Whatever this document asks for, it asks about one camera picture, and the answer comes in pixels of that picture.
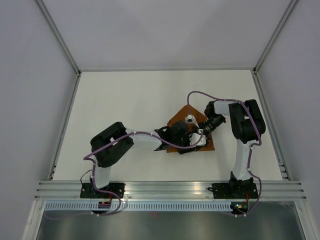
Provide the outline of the orange-brown cloth napkin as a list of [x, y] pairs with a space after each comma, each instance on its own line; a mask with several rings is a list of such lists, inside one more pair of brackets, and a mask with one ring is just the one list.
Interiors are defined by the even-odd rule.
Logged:
[[[201, 113], [200, 111], [198, 111], [196, 108], [194, 108], [193, 106], [190, 106], [191, 109], [191, 113], [194, 115], [195, 120], [197, 121], [197, 123], [202, 123], [208, 120], [208, 118]], [[168, 127], [172, 127], [176, 122], [178, 121], [183, 121], [185, 122], [185, 117], [189, 114], [189, 107], [188, 105], [183, 106], [167, 123]], [[199, 151], [203, 152], [203, 151], [214, 151], [215, 147], [214, 147], [214, 143], [212, 140], [212, 136], [210, 136], [210, 141], [209, 143], [202, 147]], [[175, 153], [178, 152], [179, 150], [177, 148], [174, 147], [169, 147], [169, 149], [167, 150], [167, 153]]]

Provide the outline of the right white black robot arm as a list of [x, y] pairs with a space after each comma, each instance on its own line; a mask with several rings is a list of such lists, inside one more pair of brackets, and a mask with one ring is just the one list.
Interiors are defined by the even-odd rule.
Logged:
[[211, 134], [230, 118], [231, 131], [236, 139], [236, 155], [233, 170], [227, 183], [213, 183], [207, 190], [214, 199], [258, 199], [258, 191], [250, 165], [253, 148], [262, 144], [261, 136], [266, 124], [255, 99], [245, 102], [210, 101], [204, 114], [207, 121], [199, 126], [205, 134]]

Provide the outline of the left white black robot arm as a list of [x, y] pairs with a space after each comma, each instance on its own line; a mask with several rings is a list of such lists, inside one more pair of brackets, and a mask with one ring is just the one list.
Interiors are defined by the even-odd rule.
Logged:
[[152, 131], [136, 131], [115, 122], [90, 140], [91, 154], [86, 159], [93, 161], [92, 193], [98, 198], [108, 195], [112, 166], [130, 149], [164, 151], [174, 147], [185, 153], [199, 148], [201, 137], [202, 131], [190, 132], [183, 121]]

